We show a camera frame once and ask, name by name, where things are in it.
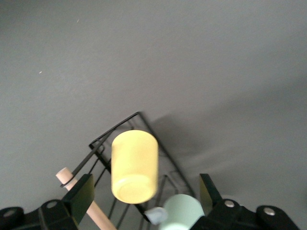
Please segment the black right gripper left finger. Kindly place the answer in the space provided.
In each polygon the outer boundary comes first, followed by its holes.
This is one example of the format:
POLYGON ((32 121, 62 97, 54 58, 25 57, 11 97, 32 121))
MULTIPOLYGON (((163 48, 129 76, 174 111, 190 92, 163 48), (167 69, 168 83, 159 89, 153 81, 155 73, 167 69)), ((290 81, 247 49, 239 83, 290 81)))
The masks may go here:
POLYGON ((53 199, 40 207, 41 230, 79 230, 93 200, 93 175, 84 174, 61 200, 53 199))

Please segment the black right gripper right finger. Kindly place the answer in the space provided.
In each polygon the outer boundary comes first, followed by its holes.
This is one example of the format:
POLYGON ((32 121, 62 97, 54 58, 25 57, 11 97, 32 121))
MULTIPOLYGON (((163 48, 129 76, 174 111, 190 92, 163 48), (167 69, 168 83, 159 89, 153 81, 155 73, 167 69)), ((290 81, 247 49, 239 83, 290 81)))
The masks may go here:
POLYGON ((257 230, 256 214, 232 199, 223 199, 206 173, 200 174, 200 199, 204 216, 191 230, 257 230))

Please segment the pale green plastic cup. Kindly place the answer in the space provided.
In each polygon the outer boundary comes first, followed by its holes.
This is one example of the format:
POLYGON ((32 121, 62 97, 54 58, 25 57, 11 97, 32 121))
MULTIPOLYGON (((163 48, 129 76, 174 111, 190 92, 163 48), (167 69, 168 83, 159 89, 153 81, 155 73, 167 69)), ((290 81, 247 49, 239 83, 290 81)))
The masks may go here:
POLYGON ((167 219, 159 225, 159 230, 190 230, 200 217, 205 216, 200 202, 185 194, 168 198, 163 208, 167 219))

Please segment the yellow plastic cup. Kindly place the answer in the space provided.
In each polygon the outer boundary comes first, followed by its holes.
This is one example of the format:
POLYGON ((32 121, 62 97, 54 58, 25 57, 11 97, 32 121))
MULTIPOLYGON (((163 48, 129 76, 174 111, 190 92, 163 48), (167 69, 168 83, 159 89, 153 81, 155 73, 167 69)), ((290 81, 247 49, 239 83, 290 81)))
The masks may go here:
POLYGON ((149 201, 158 188, 158 142, 142 130, 119 134, 111 144, 111 191, 127 204, 149 201))

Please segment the dark grey table mat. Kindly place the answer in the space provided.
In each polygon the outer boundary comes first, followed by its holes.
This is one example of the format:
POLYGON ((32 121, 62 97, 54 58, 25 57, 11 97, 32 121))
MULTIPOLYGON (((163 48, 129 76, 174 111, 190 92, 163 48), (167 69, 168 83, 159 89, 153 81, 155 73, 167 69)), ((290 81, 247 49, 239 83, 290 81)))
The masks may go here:
POLYGON ((0 209, 137 111, 194 189, 307 230, 307 0, 0 0, 0 209))

